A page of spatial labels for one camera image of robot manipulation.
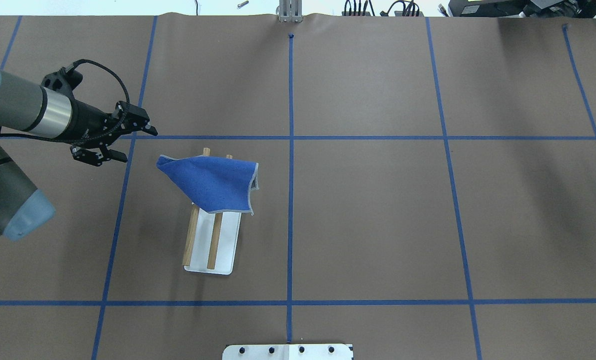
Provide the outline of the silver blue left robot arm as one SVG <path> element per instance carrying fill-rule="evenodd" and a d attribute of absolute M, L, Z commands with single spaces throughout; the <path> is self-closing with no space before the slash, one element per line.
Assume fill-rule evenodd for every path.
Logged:
<path fill-rule="evenodd" d="M 78 99 L 82 65 L 108 73 L 119 84 L 121 100 L 103 111 Z M 128 162 L 113 144 L 131 133 L 156 136 L 147 111 L 134 104 L 128 87 L 107 66 L 77 59 L 45 75 L 39 82 L 0 68 L 0 239 L 21 240 L 55 216 L 56 209 L 28 175 L 25 158 L 45 167 L 55 159 L 51 151 L 65 144 L 77 162 L 99 167 L 106 162 Z"/>

